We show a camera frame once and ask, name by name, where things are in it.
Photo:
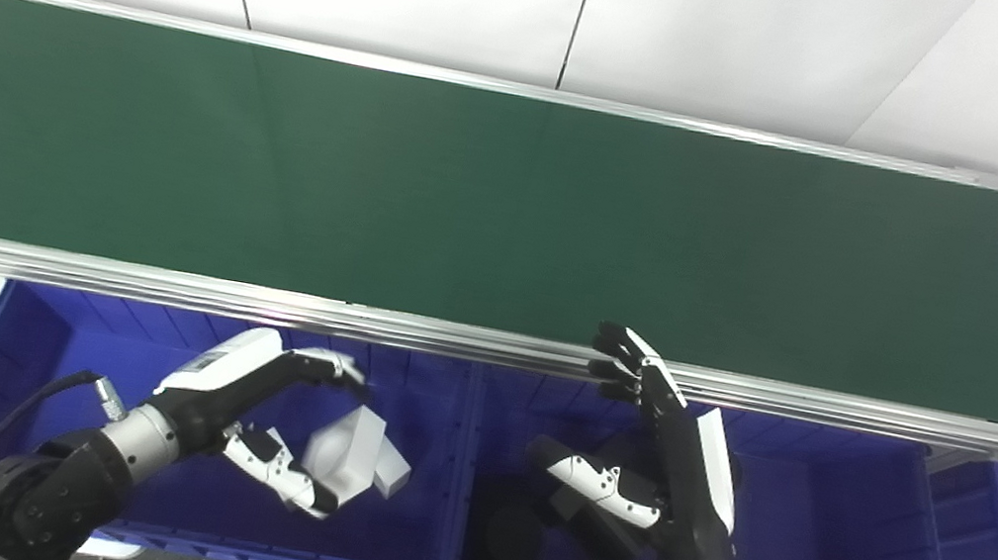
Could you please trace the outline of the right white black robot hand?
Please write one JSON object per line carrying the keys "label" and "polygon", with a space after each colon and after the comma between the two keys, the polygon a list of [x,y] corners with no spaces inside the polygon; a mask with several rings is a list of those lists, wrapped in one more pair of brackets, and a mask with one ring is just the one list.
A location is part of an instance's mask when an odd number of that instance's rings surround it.
{"label": "right white black robot hand", "polygon": [[598,391],[630,403],[653,435],[663,483],[583,455],[547,436],[528,446],[529,461],[606,513],[639,527],[656,560],[734,560],[735,482],[720,411],[695,417],[664,357],[631,327],[602,321],[588,363]]}

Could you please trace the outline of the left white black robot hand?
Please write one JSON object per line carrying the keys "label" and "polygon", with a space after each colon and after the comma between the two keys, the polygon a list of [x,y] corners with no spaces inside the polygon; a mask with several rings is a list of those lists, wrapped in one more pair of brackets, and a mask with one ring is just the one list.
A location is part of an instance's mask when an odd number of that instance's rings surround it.
{"label": "left white black robot hand", "polygon": [[145,402],[173,429],[179,457],[220,454],[284,505],[325,518],[337,510],[337,496],[296,461],[281,437],[243,419],[290,385],[324,384],[362,397],[367,381],[344,352],[288,349],[283,339],[264,327],[235,334],[164,378]]}

